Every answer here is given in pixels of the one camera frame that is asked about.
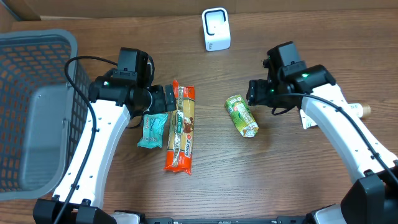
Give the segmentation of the white cosmetic tube gold cap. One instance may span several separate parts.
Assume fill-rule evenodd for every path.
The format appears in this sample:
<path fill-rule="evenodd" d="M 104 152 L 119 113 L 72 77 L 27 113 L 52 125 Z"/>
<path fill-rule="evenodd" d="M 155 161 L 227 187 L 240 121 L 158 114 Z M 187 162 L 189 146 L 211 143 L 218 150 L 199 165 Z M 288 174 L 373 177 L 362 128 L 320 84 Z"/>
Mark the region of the white cosmetic tube gold cap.
<path fill-rule="evenodd" d="M 359 118 L 364 119 L 371 115 L 371 107 L 366 103 L 350 103 L 349 107 L 351 111 Z M 303 110 L 299 110 L 300 118 L 303 129 L 308 129 L 317 126 L 314 120 L 307 116 Z"/>

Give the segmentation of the teal tissue wipes pack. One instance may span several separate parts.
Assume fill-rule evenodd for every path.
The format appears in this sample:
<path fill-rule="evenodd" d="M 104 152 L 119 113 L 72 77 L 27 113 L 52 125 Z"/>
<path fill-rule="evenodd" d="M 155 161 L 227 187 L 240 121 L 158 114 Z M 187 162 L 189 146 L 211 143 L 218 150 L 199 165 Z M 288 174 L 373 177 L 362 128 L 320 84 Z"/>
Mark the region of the teal tissue wipes pack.
<path fill-rule="evenodd" d="M 148 149 L 162 147 L 167 118 L 167 113 L 145 114 L 142 137 L 137 143 L 137 146 Z"/>

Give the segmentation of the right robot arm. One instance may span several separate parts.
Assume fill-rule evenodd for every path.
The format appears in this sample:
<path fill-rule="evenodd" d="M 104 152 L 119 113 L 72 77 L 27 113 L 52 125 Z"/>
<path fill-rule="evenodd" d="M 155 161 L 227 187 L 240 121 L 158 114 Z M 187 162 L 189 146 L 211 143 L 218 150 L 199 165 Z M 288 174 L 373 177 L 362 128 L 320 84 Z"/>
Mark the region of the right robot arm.
<path fill-rule="evenodd" d="M 268 77 L 249 82 L 249 105 L 303 110 L 331 142 L 353 183 L 340 203 L 306 214 L 303 223 L 397 223 L 397 156 L 352 112 L 331 73 L 323 65 L 307 67 L 293 42 L 270 49 L 263 66 Z"/>

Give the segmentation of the green tea packet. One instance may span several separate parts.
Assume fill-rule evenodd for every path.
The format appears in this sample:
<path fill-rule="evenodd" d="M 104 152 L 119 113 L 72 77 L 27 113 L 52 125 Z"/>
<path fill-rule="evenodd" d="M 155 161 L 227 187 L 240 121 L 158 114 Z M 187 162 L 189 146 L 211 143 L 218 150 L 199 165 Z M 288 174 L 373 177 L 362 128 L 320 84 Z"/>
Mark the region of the green tea packet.
<path fill-rule="evenodd" d="M 244 138 L 253 138 L 257 134 L 259 126 L 241 95 L 229 97 L 225 107 L 236 129 Z"/>

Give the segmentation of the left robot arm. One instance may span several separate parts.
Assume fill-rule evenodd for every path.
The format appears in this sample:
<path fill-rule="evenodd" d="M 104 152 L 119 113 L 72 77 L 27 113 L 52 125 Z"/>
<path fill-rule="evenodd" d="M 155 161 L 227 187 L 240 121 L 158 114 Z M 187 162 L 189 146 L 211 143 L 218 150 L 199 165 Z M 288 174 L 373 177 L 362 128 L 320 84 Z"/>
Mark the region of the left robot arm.
<path fill-rule="evenodd" d="M 84 94 L 65 76 L 88 107 L 84 130 L 72 161 L 50 200 L 38 199 L 33 210 L 36 223 L 146 223 L 143 213 L 103 211 L 103 197 L 116 146 L 131 119 L 176 109 L 171 85 L 153 85 L 155 65 L 146 52 L 121 48 L 115 68 L 98 76 Z"/>

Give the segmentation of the red spaghetti packet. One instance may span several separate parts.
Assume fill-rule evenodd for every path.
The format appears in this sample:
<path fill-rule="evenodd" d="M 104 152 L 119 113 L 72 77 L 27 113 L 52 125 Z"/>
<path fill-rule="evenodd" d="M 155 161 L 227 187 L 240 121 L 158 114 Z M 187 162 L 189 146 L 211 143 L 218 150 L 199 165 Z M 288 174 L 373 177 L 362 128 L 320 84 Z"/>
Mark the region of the red spaghetti packet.
<path fill-rule="evenodd" d="M 165 170 L 192 174 L 195 87 L 172 83 L 177 109 L 170 114 Z"/>

